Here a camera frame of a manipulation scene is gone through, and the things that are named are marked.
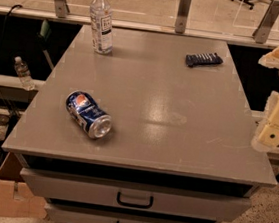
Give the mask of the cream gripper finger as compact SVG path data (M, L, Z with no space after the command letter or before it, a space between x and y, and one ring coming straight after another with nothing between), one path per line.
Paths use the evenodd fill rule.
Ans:
M269 152L279 146L279 93L272 91L260 120L251 146L256 151Z
M258 63L266 68L279 68L279 46L260 57Z

